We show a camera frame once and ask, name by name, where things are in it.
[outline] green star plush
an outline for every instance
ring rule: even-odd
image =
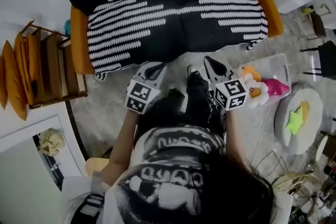
[[[296,135],[299,132],[302,124],[302,108],[299,108],[296,112],[290,112],[286,130],[291,131],[293,135]]]

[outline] black pants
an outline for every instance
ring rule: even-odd
[[[177,90],[154,103],[139,117],[134,142],[142,134],[155,127],[177,127],[185,125],[209,129],[218,135],[224,133],[219,111],[208,91],[208,82],[200,74],[191,74],[187,83],[188,104],[186,112],[180,112],[184,95]]]

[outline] white pouf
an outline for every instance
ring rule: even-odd
[[[296,135],[286,130],[290,111],[297,111],[302,101],[309,103],[309,115]],[[296,83],[292,93],[283,98],[274,118],[274,133],[290,154],[303,154],[314,142],[322,122],[323,104],[318,92],[306,83]]]

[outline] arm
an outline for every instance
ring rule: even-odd
[[[112,186],[130,164],[138,114],[128,110],[107,166],[100,172],[101,180]]]
[[[242,163],[245,168],[249,167],[241,142],[237,110],[227,112],[226,155]]]

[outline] black and white blanket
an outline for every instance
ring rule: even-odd
[[[96,74],[267,38],[257,0],[70,0],[89,18]]]

